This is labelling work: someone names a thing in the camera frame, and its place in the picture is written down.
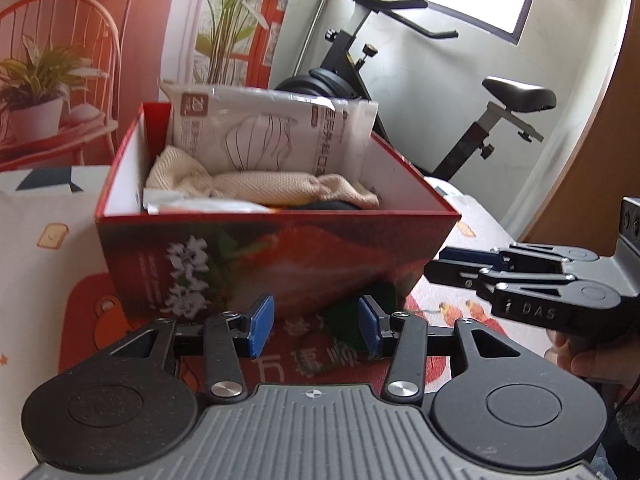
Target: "bike seat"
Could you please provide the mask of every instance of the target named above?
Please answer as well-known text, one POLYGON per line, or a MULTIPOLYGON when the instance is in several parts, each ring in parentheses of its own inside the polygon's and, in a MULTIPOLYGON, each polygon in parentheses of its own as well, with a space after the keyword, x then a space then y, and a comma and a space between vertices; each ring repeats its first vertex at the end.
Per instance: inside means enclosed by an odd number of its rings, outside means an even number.
POLYGON ((512 112, 529 113, 556 107, 556 94, 542 86, 527 85, 499 77, 482 81, 491 94, 512 112))

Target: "table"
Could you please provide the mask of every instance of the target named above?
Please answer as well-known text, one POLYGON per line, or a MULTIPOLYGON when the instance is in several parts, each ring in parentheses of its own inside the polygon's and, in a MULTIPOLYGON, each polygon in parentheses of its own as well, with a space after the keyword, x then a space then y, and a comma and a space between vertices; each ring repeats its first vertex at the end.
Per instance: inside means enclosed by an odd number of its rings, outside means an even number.
MULTIPOLYGON (((31 391, 135 328, 119 307, 93 220, 107 171, 73 167, 0 173, 0 478, 21 478, 35 465, 20 428, 20 411, 31 391)), ((511 241, 473 198, 446 199, 462 213, 447 244, 488 249, 511 241)), ((548 347, 544 331, 493 320, 488 305, 471 291, 421 279, 406 307, 434 325, 471 316, 539 354, 548 347)), ((317 316, 278 322, 262 356, 243 360, 248 385, 356 381, 379 388, 387 362, 370 362, 345 345, 337 352, 321 329, 317 316), (296 352, 301 338, 302 350, 296 352), (315 362, 336 367, 314 375, 308 370, 315 362)), ((428 372, 431 391, 450 378, 446 358, 430 358, 428 372)), ((202 361, 185 362, 181 377, 198 389, 202 361)))

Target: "white flower pot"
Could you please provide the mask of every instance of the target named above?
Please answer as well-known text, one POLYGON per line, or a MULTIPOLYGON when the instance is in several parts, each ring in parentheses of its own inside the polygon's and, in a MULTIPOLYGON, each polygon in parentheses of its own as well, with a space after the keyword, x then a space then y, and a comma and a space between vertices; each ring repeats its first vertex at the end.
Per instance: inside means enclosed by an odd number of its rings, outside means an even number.
POLYGON ((48 139, 60 129, 60 117, 65 100, 47 103, 9 113, 9 120, 19 144, 48 139))

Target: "white flowers print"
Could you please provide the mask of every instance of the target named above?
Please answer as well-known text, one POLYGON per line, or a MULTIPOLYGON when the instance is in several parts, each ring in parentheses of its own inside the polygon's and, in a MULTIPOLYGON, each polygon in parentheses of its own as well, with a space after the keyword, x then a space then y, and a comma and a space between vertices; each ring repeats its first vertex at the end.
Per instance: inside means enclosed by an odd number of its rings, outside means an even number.
POLYGON ((174 266, 176 283, 169 289, 171 296, 164 302, 168 308, 160 312, 172 312, 176 316, 194 319, 201 310, 206 310, 208 302, 202 293, 209 288, 209 284, 198 279, 195 272, 207 272, 209 255, 204 251, 207 243, 202 238, 191 235, 186 245, 171 244, 167 258, 174 266))
POLYGON ((209 255, 204 251, 206 248, 206 241, 193 235, 191 235, 186 245, 171 244, 168 249, 169 255, 167 256, 175 269, 171 275, 174 278, 184 275, 187 280, 191 281, 196 270, 199 272, 209 270, 206 265, 209 255))
POLYGON ((175 285, 169 289, 172 294, 165 301, 169 308, 162 308, 160 312, 167 314, 173 312, 176 316, 184 316, 193 319, 199 311, 206 309, 207 300, 199 292, 192 292, 189 287, 175 285))

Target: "red packaging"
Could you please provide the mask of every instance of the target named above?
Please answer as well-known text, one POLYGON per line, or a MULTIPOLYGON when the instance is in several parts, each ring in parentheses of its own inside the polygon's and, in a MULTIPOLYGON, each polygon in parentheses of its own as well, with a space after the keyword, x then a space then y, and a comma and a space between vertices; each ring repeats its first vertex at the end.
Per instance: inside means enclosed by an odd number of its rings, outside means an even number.
POLYGON ((372 136, 360 179, 376 211, 150 216, 142 192, 164 148, 169 104, 145 104, 95 212, 127 319, 202 320, 274 295, 278 318, 315 312, 379 280, 403 298, 460 215, 388 144, 372 136))

